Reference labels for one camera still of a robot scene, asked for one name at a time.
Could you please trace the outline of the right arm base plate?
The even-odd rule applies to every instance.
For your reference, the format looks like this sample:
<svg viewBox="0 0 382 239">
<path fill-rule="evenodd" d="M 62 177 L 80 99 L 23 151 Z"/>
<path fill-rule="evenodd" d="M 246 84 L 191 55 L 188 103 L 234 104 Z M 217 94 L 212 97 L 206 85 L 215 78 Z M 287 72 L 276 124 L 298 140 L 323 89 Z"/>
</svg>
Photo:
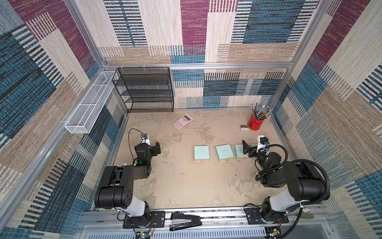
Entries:
<svg viewBox="0 0 382 239">
<path fill-rule="evenodd" d="M 244 208 L 246 219 L 250 225 L 262 225 L 262 224 L 286 224 L 289 222 L 287 214 L 285 212 L 275 212 L 270 210 L 269 212 L 262 210 L 258 207 L 246 207 Z"/>
</svg>

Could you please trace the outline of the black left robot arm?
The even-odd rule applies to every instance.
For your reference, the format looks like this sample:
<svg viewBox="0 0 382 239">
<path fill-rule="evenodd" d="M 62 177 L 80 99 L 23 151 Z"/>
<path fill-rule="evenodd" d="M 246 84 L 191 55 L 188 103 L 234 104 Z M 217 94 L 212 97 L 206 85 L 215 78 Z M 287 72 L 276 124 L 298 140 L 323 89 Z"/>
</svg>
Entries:
<svg viewBox="0 0 382 239">
<path fill-rule="evenodd" d="M 133 228 L 146 228 L 152 226 L 154 219 L 148 203 L 133 195 L 134 181 L 150 176 L 152 158 L 161 153 L 161 147 L 159 142 L 154 146 L 140 143 L 134 149 L 137 154 L 135 164 L 104 169 L 95 194 L 95 207 L 119 210 Z"/>
</svg>

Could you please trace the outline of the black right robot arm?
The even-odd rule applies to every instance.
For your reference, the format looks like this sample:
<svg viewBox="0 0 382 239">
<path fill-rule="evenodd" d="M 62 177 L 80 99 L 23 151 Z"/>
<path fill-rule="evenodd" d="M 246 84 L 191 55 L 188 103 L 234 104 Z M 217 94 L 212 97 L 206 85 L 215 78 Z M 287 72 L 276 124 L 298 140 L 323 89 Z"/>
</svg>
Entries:
<svg viewBox="0 0 382 239">
<path fill-rule="evenodd" d="M 260 137 L 254 147 L 244 140 L 242 146 L 243 153 L 254 158 L 261 167 L 255 176 L 257 182 L 268 188 L 286 187 L 281 193 L 264 199 L 259 210 L 264 223 L 277 222 L 287 212 L 329 199 L 330 180 L 318 163 L 307 159 L 289 161 L 286 148 L 270 144 L 265 136 Z"/>
</svg>

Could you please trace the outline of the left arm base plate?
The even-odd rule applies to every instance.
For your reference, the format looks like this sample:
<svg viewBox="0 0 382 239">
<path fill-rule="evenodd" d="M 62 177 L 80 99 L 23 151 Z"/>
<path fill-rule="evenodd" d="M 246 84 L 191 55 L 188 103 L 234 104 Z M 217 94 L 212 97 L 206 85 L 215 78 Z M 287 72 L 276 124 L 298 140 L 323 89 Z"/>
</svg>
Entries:
<svg viewBox="0 0 382 239">
<path fill-rule="evenodd" d="M 123 229 L 163 228 L 165 225 L 165 211 L 151 211 L 140 217 L 125 215 Z"/>
</svg>

